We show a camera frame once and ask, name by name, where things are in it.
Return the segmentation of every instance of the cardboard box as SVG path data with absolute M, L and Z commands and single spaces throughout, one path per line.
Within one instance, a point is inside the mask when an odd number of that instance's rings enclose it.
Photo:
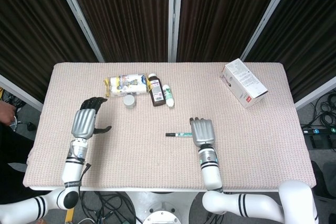
M 224 66 L 221 79 L 245 108 L 261 101 L 268 91 L 240 59 Z

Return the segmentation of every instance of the pink textured tablecloth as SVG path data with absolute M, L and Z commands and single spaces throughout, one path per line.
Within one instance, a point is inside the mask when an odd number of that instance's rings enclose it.
M 96 127 L 112 125 L 89 140 L 92 167 L 83 186 L 94 188 L 204 189 L 189 118 L 212 119 L 225 189 L 276 189 L 288 179 L 316 184 L 285 71 L 279 63 L 246 63 L 267 87 L 265 99 L 244 109 L 219 78 L 225 63 L 60 63 L 55 65 L 28 159 L 25 186 L 63 186 L 62 169 L 82 102 L 104 96 L 109 76 L 155 72 L 169 84 L 175 108 L 153 107 L 149 95 L 128 110 L 109 98 Z

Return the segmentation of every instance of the dark curtain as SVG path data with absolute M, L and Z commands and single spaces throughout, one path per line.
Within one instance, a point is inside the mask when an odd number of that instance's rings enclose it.
M 336 0 L 281 0 L 246 61 L 281 62 L 294 101 L 336 76 Z
M 168 0 L 78 0 L 107 62 L 167 61 Z
M 66 0 L 0 0 L 0 74 L 43 102 L 53 66 L 97 61 Z
M 270 0 L 182 0 L 177 61 L 239 58 Z

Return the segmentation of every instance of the green marker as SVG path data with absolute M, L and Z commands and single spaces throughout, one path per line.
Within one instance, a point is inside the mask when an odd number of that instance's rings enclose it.
M 188 132 L 166 133 L 166 136 L 193 137 L 193 133 L 188 133 Z

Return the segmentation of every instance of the person's hand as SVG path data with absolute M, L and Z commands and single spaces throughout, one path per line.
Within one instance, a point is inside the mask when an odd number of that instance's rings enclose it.
M 0 122 L 10 126 L 10 124 L 14 121 L 16 108 L 9 103 L 0 101 Z

